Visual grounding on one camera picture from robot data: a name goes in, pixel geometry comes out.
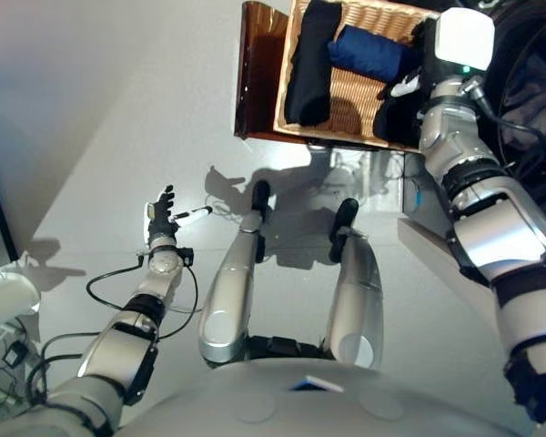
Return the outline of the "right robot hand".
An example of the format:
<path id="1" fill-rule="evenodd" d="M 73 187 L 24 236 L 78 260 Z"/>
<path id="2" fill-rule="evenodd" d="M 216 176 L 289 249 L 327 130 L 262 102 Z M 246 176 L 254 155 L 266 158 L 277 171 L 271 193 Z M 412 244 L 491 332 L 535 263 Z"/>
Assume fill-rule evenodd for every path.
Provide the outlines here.
<path id="1" fill-rule="evenodd" d="M 448 79 L 485 75 L 493 56 L 495 25 L 482 12 L 452 7 L 425 19 L 412 36 L 417 64 L 389 89 L 390 97 L 419 90 L 429 93 Z"/>

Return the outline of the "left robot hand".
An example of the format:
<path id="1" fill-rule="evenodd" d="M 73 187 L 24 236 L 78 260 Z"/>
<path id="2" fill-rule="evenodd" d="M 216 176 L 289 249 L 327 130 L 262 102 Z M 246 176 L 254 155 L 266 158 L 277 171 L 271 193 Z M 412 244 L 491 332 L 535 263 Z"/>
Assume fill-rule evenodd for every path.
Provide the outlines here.
<path id="1" fill-rule="evenodd" d="M 160 235 L 173 237 L 179 229 L 190 226 L 213 212 L 212 207 L 203 206 L 174 214 L 172 208 L 175 197 L 174 186 L 166 185 L 155 202 L 146 203 L 144 207 L 145 243 L 149 243 Z"/>

